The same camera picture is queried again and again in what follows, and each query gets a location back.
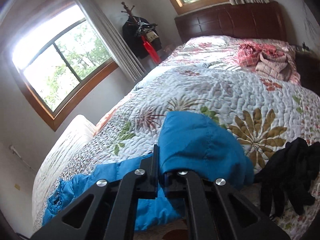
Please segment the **blue puffer jacket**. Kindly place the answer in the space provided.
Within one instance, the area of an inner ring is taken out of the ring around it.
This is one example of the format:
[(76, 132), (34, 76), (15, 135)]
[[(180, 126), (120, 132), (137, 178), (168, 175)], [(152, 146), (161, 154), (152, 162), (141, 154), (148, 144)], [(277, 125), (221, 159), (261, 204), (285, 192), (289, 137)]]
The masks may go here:
[[(158, 145), (161, 174), (192, 170), (209, 181), (223, 178), (237, 190), (253, 183), (253, 164), (245, 156), (242, 146), (229, 131), (203, 114), (186, 111), (168, 113)], [(47, 201), (42, 224), (46, 225), (99, 179), (109, 182), (120, 180), (139, 168), (142, 159), (136, 157), (97, 165), (90, 175), (77, 174), (70, 180), (61, 180)], [(183, 200), (168, 200), (159, 189), (156, 199), (139, 200), (135, 231), (171, 223), (184, 214)]]

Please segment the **pink plaid folded clothes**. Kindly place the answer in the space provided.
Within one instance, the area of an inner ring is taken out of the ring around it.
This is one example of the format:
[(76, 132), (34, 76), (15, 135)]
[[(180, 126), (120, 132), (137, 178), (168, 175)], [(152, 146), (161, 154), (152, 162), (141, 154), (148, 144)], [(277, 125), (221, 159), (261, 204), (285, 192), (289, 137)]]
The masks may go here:
[(266, 43), (242, 43), (239, 45), (237, 62), (241, 68), (249, 68), (258, 75), (300, 84), (295, 52), (290, 46), (280, 48)]

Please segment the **black garment on bed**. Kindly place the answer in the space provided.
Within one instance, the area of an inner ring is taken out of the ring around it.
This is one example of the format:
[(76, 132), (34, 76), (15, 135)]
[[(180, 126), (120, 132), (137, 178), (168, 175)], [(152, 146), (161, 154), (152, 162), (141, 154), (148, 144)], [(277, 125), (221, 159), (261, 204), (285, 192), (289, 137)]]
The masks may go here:
[(302, 138), (287, 142), (254, 177), (254, 182), (261, 184), (260, 211), (268, 216), (274, 207), (273, 217), (281, 217), (288, 199), (301, 216), (304, 206), (315, 203), (309, 190), (318, 174), (319, 142), (310, 146)]

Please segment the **floral quilted bedspread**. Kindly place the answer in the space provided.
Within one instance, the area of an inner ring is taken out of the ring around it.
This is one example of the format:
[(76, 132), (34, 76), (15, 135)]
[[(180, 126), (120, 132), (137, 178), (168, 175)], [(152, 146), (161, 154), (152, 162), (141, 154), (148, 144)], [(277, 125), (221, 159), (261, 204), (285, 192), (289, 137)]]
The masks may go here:
[[(277, 52), (291, 70), (288, 81), (240, 67), (244, 46)], [(140, 81), (97, 124), (76, 116), (42, 163), (33, 185), (33, 230), (54, 213), (62, 182), (91, 174), (97, 165), (144, 156), (158, 141), (170, 111), (208, 116), (234, 134), (255, 172), (297, 137), (319, 141), (319, 96), (300, 85), (296, 51), (274, 39), (192, 38)]]

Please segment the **beige side window curtain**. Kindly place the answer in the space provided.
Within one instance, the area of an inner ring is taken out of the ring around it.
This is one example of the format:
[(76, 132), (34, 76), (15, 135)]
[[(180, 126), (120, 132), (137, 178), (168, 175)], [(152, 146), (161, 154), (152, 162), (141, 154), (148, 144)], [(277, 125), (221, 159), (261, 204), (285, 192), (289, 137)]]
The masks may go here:
[(76, 3), (128, 80), (139, 81), (145, 74), (144, 67), (97, 3), (94, 0), (76, 0)]

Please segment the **red hanging item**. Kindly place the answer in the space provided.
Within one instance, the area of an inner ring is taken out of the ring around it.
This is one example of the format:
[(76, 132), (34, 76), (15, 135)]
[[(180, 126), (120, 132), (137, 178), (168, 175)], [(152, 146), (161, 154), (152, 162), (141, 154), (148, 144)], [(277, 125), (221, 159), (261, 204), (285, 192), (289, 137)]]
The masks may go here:
[(151, 45), (151, 43), (144, 37), (141, 36), (141, 39), (143, 41), (143, 46), (146, 49), (146, 51), (148, 52), (148, 54), (151, 56), (153, 62), (155, 64), (160, 64), (161, 63), (161, 59), (157, 54), (157, 51), (155, 51), (155, 49), (153, 48), (153, 46)]

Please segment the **dark nightstand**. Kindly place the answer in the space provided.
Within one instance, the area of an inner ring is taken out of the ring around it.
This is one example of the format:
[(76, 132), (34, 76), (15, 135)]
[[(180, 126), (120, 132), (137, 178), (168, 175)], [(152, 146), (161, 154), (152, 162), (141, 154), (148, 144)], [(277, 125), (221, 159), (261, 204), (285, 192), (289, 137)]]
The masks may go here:
[(293, 46), (296, 56), (295, 63), (300, 75), (299, 85), (319, 95), (319, 58), (305, 43), (302, 46)]

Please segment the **wood framed side window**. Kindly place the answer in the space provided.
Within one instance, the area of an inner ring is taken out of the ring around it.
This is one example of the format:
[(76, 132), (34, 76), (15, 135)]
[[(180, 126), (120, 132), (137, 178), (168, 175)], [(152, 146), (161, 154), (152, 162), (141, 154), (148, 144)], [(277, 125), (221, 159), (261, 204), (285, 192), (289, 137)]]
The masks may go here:
[(8, 58), (26, 100), (54, 131), (118, 65), (74, 1), (31, 30)]

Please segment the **black coat on rack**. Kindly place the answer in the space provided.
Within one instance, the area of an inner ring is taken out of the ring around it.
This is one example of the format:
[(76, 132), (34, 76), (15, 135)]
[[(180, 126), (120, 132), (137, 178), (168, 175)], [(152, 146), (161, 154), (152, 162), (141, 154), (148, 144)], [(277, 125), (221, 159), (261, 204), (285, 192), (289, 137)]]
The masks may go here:
[[(136, 18), (140, 20), (142, 23), (149, 24), (149, 22), (142, 17)], [(129, 16), (129, 18), (122, 27), (123, 39), (136, 57), (144, 59), (147, 56), (149, 56), (149, 54), (143, 46), (142, 39), (136, 35), (137, 30), (138, 25), (136, 25), (133, 18)], [(156, 38), (155, 40), (153, 40), (151, 42), (151, 45), (153, 46), (155, 51), (159, 51), (162, 49), (160, 38)]]

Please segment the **dark wooden headboard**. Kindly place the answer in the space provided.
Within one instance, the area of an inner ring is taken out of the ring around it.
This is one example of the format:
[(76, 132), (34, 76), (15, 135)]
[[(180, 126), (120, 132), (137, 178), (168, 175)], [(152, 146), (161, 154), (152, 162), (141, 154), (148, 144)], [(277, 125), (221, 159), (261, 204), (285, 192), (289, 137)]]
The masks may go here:
[(287, 41), (278, 2), (217, 5), (178, 16), (175, 23), (182, 42), (210, 35)]

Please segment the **wooden coat rack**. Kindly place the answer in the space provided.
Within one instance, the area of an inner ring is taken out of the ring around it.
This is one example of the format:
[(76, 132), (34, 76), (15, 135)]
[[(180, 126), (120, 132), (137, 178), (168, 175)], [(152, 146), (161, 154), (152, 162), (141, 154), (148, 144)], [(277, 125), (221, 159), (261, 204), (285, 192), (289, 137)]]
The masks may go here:
[(134, 24), (134, 25), (140, 25), (140, 21), (138, 18), (136, 18), (136, 16), (132, 13), (133, 9), (134, 9), (134, 5), (132, 6), (132, 8), (129, 8), (125, 2), (121, 2), (121, 5), (123, 6), (124, 10), (122, 10), (122, 13), (126, 13), (128, 14), (128, 20), (127, 22)]

